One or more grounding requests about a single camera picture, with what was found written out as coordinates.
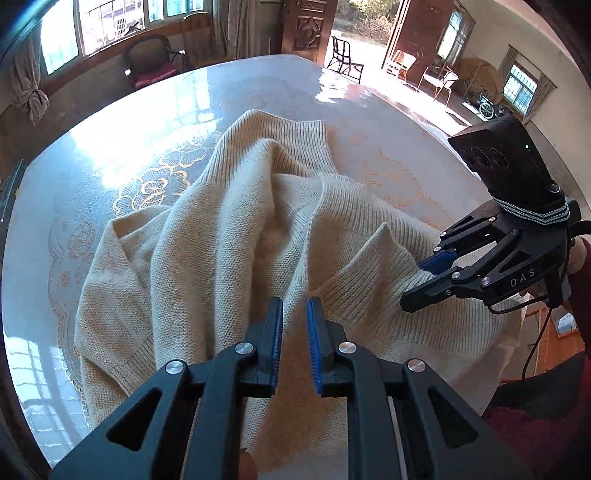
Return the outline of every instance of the cream knit sweater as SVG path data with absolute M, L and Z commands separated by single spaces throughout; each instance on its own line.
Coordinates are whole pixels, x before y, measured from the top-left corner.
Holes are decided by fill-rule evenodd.
M 239 342 L 270 296 L 284 300 L 279 384 L 273 399 L 248 401 L 242 441 L 261 471 L 347 442 L 344 399 L 314 391 L 308 296 L 351 341 L 391 361 L 425 359 L 482 409 L 521 317 L 456 298 L 403 312 L 402 292 L 431 277 L 416 262 L 436 242 L 429 226 L 337 174 L 322 121 L 245 113 L 173 207 L 105 228 L 76 317 L 93 424 L 167 361 L 205 361 Z

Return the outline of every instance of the door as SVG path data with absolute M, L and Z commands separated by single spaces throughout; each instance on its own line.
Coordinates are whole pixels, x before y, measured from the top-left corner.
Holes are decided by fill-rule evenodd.
M 452 16 L 453 0 L 403 0 L 390 34 L 386 59 L 397 50 L 417 59 L 407 73 L 407 82 L 417 85 L 433 63 L 441 35 Z
M 338 0 L 285 0 L 281 53 L 324 65 Z

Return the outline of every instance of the metal screw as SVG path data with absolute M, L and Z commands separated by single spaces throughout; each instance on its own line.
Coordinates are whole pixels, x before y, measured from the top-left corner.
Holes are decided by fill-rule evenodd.
M 166 371 L 171 374 L 178 374 L 180 372 L 183 371 L 184 365 L 182 362 L 179 362 L 178 360 L 173 360 L 171 362 L 168 362 L 166 364 Z
M 255 348 L 252 346 L 251 343 L 242 342 L 236 345 L 236 348 L 234 350 L 236 351 L 236 353 L 239 353 L 241 355 L 247 355 L 251 353 L 254 349 Z
M 355 353 L 357 351 L 357 345 L 353 342 L 343 342 L 339 345 L 339 352 L 341 353 Z
M 425 362 L 419 360 L 418 358 L 413 358 L 412 360 L 408 361 L 408 369 L 417 373 L 423 372 L 425 370 Z

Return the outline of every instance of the red sleeve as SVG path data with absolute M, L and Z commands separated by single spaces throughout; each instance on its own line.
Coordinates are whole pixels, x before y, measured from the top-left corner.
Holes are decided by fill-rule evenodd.
M 587 357 L 591 359 L 591 245 L 585 239 L 583 242 L 587 248 L 587 258 L 581 270 L 574 275 L 569 275 L 571 290 L 569 302 L 585 342 Z

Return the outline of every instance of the glossy table surface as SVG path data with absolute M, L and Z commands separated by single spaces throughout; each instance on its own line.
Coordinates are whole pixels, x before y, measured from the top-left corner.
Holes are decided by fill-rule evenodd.
M 25 172 L 4 255 L 2 317 L 22 410 L 55 465 L 89 432 L 74 323 L 105 223 L 171 205 L 240 115 L 322 119 L 341 174 L 437 229 L 489 199 L 445 136 L 296 56 L 215 65 L 135 92 L 84 120 Z

